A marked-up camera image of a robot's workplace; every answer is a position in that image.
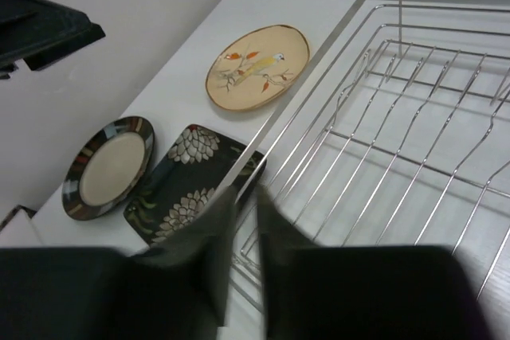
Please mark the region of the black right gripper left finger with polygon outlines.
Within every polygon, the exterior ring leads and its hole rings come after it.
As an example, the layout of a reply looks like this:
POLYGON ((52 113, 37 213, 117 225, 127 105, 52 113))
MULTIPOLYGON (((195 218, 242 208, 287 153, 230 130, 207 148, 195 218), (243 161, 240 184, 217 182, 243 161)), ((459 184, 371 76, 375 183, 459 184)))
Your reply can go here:
POLYGON ((167 272, 188 272, 186 280, 202 294, 218 326, 224 326, 233 239, 237 220, 237 189, 228 186, 190 224, 163 242, 134 256, 167 272))

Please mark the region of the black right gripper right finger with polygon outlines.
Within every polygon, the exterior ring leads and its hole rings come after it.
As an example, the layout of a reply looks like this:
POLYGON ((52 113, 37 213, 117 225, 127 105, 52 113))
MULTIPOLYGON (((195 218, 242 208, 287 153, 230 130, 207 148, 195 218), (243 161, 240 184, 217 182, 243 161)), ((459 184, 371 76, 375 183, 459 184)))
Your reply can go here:
POLYGON ((257 232, 267 339, 289 339, 299 252, 317 248, 281 213, 264 186, 256 187, 257 232))

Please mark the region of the black square floral plate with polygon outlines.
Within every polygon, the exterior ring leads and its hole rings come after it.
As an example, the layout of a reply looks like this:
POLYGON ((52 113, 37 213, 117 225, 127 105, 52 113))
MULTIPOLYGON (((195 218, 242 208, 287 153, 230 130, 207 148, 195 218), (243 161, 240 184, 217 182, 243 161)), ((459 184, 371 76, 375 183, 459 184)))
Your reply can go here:
POLYGON ((187 226, 213 197, 245 145, 191 124, 144 180, 124 218, 152 246, 187 226))

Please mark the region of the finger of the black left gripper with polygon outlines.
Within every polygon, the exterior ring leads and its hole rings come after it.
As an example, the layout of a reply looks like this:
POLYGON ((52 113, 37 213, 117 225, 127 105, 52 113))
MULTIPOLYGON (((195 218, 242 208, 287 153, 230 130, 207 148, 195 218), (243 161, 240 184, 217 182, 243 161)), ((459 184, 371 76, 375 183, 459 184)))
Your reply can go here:
POLYGON ((1 0, 1 78, 41 71, 105 37, 87 14, 49 0, 1 0))

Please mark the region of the beige bird-painted plate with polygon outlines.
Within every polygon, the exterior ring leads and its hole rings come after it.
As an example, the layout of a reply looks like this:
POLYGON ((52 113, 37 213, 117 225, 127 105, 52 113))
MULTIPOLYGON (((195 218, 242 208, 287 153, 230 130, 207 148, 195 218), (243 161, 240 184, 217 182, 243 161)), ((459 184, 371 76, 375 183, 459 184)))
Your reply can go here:
POLYGON ((206 76, 206 93, 226 111, 251 111, 288 91, 311 58, 307 38, 290 25, 269 25, 227 46, 206 76))

